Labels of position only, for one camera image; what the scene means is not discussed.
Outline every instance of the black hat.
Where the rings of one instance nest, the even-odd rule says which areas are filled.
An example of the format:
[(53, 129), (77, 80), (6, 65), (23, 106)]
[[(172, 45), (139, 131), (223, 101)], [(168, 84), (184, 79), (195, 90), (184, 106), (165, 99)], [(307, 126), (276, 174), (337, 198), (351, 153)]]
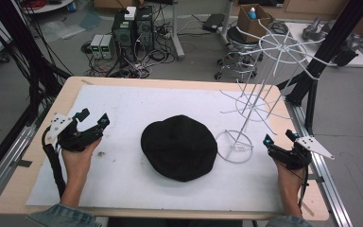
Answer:
[(185, 115), (148, 125), (141, 136), (141, 148), (155, 170), (180, 182), (210, 172), (217, 154), (211, 132)]

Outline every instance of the gray floor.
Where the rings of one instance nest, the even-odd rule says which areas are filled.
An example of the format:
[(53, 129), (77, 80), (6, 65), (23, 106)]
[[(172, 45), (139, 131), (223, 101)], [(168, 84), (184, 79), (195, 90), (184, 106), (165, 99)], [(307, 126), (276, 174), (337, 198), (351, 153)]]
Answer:
[[(80, 47), (90, 41), (94, 34), (110, 32), (112, 21), (97, 19), (87, 8), (79, 9), (73, 14), (58, 10), (40, 16), (42, 24), (63, 19), (67, 26), (90, 23), (87, 25), (90, 29), (72, 39), (49, 43), (75, 75), (83, 75), (89, 67)], [(179, 27), (193, 19), (182, 19)], [(190, 23), (189, 27), (200, 25), (195, 22)], [(218, 70), (216, 61), (226, 52), (220, 38), (217, 35), (181, 36), (181, 42), (185, 51), (184, 60), (153, 66), (149, 79), (215, 82), (214, 74)], [(260, 71), (264, 64), (264, 61), (259, 64)], [(279, 80), (294, 73), (294, 69), (287, 67)], [(235, 78), (235, 75), (224, 74), (220, 81), (234, 82)], [(0, 62), (0, 143), (26, 108), (27, 89), (27, 82), (14, 62)], [(327, 165), (353, 226), (363, 226), (363, 68), (328, 67), (324, 70), (317, 96), (314, 125), (317, 139), (336, 156), (335, 161), (327, 161)], [(335, 226), (331, 218), (313, 223), (316, 226)], [(0, 226), (34, 225), (24, 220), (24, 217), (0, 215)], [(251, 226), (251, 223), (245, 221), (245, 226)], [(265, 222), (260, 221), (259, 226), (265, 226)]]

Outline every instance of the white paper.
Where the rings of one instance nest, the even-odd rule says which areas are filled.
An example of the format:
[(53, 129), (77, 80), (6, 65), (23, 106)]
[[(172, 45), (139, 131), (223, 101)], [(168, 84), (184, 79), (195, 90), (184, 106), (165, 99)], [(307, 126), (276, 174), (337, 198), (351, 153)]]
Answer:
[[(104, 113), (111, 124), (93, 155), (80, 206), (282, 211), (276, 166), (262, 144), (265, 135), (270, 134), (264, 122), (250, 121), (245, 132), (254, 144), (249, 161), (232, 164), (217, 156), (210, 173), (187, 183), (156, 172), (142, 152), (140, 139), (144, 128), (178, 114), (204, 124), (214, 137), (225, 130), (240, 131), (246, 119), (237, 112), (221, 113), (236, 107), (235, 101), (220, 91), (86, 85), (68, 115), (84, 108), (89, 109), (90, 115), (78, 123), (79, 131), (96, 125)], [(45, 159), (27, 205), (53, 205), (58, 201), (52, 169)]]

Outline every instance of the human hand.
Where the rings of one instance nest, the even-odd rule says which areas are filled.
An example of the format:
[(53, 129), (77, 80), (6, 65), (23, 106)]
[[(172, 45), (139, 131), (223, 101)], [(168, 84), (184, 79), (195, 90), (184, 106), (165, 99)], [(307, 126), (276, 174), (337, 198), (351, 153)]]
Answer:
[(72, 152), (63, 149), (61, 156), (67, 172), (67, 184), (60, 203), (78, 208), (82, 189), (87, 181), (87, 174), (90, 170), (91, 157), (102, 138), (97, 139), (87, 146), (82, 152)]
[(303, 169), (288, 170), (284, 164), (273, 161), (278, 169), (279, 191), (285, 214), (302, 218), (298, 193), (303, 184)]
[(86, 177), (90, 170), (91, 157), (95, 148), (99, 145), (102, 138), (95, 140), (82, 152), (72, 152), (63, 149), (61, 156), (66, 166), (67, 182)]

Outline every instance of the stool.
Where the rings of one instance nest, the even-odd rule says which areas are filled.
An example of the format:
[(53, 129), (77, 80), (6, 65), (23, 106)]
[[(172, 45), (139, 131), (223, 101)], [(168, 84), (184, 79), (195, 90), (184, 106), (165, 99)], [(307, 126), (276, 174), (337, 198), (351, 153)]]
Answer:
[[(247, 53), (259, 47), (258, 42), (247, 43), (242, 34), (237, 30), (236, 26), (232, 26), (228, 29), (226, 33), (226, 39), (228, 40), (228, 45), (233, 46), (233, 50), (217, 61), (217, 64), (220, 65), (220, 70), (215, 74), (215, 79), (219, 80), (222, 75), (223, 69), (230, 69), (235, 73), (241, 75), (241, 79), (239, 82), (242, 82), (244, 76), (251, 75), (252, 78), (256, 76), (256, 65), (255, 59), (251, 54), (248, 55), (240, 55), (239, 53)], [(263, 53), (260, 53), (258, 56), (258, 60), (261, 61), (263, 58)]]

